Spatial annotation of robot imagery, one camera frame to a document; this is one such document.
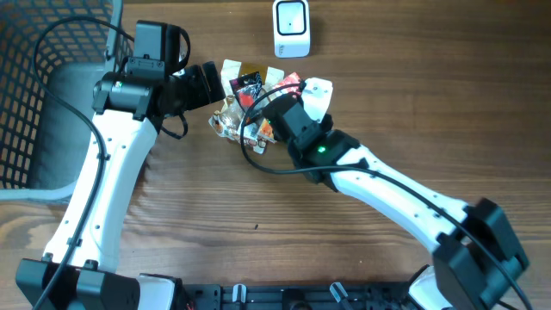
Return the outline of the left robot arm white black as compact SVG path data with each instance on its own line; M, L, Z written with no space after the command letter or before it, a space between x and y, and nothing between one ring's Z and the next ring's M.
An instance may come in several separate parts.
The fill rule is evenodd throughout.
M43 255L15 281L35 309L189 309L173 276L117 273L121 230L143 163L164 120L224 97L213 63L191 65L188 33L140 21L134 51L95 85L91 138L64 217Z

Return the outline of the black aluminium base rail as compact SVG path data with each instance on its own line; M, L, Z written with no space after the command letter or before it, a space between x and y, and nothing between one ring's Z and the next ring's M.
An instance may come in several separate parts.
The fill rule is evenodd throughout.
M142 287L112 309L452 309L438 296L423 301L409 294L404 282L368 282L346 285L233 286L181 285L167 294Z

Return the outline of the white barcode scanner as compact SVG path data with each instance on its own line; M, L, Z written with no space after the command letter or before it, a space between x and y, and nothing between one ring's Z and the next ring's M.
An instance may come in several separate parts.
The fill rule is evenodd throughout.
M311 26L307 0L275 0L272 5L274 54L303 58L310 53Z

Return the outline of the beige snack bag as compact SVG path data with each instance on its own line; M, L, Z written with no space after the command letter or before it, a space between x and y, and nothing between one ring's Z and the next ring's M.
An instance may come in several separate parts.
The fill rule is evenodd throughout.
M214 111L208 123L218 136L238 143L245 113L261 95L283 80L284 71L225 59L220 77L226 98L222 108ZM264 153L268 143L276 142L270 125L258 111L268 101L264 99L254 108L248 118L251 124L245 127L243 134L245 147L259 154Z

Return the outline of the hex wrench set package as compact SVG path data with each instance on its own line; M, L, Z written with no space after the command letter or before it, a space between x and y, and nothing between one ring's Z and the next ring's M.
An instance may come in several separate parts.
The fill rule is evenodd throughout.
M262 76L258 71L236 77L229 81L232 102L228 104L232 118L240 124L247 110L259 97L263 88Z

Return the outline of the orange Kleenex tissue pack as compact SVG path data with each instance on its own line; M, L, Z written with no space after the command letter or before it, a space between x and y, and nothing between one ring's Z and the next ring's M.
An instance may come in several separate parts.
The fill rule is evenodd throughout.
M257 135L260 138L262 138L263 140L267 140L271 143L276 143L273 128L269 124L269 121L267 119L263 119L263 121L262 121L262 123L261 123L261 125L258 129Z

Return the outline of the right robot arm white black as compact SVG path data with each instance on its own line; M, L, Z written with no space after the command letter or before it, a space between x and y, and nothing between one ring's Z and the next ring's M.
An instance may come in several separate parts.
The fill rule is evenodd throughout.
M366 146L314 120L297 95L262 110L285 143L295 172L365 202L409 232L432 256L406 290L423 309L491 309L509 289L526 307L517 279L529 260L504 210L486 198L470 205L426 188L380 161Z

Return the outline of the black mesh plastic basket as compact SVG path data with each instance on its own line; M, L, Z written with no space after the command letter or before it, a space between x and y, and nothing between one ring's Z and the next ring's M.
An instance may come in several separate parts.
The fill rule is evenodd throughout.
M123 2L1 3L1 199L67 202L90 143L93 88L132 52Z

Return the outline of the red Kleenex tissue pack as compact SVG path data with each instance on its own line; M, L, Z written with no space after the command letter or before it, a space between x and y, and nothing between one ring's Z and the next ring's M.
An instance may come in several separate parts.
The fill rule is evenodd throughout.
M300 93L300 82L301 78L297 72L290 73L273 87L273 89L278 89L275 95L280 96L288 92Z

